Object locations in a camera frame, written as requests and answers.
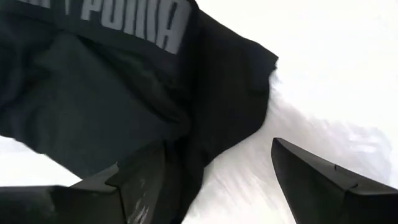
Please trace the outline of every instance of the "white bedsheet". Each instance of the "white bedsheet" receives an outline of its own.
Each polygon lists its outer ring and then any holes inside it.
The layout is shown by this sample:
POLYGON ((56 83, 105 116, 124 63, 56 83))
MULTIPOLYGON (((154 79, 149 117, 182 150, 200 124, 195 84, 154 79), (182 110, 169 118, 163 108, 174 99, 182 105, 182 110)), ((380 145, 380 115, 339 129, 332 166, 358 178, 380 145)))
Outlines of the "white bedsheet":
MULTIPOLYGON (((206 168, 184 224, 294 223, 271 163, 273 137, 398 188, 394 0, 198 3, 280 60, 263 127, 206 168)), ((48 157, 0 138, 0 186, 78 181, 48 157)))

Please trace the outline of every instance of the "white fabric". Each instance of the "white fabric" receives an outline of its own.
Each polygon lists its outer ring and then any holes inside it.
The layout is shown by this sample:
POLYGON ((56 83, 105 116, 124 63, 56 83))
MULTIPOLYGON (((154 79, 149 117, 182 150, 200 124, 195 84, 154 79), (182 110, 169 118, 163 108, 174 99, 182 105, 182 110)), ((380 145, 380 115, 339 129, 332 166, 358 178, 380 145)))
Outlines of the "white fabric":
MULTIPOLYGON (((184 224, 294 223, 271 163, 273 137, 398 188, 394 0, 197 1, 280 60, 263 127, 206 168, 184 224)), ((79 181, 10 139, 0 138, 0 170, 3 186, 79 181)))

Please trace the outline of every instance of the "puma logo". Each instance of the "puma logo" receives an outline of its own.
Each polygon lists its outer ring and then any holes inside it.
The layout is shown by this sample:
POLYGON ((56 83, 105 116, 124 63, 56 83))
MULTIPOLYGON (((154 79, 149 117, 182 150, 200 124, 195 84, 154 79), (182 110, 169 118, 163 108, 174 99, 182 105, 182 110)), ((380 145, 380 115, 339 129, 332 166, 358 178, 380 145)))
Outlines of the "puma logo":
MULTIPOLYGON (((51 9, 52 1, 65 1, 65 15, 74 0, 17 0, 51 9)), ((103 27, 147 40, 176 54, 187 28, 191 5, 186 0, 83 0, 80 19, 99 14, 103 27)))

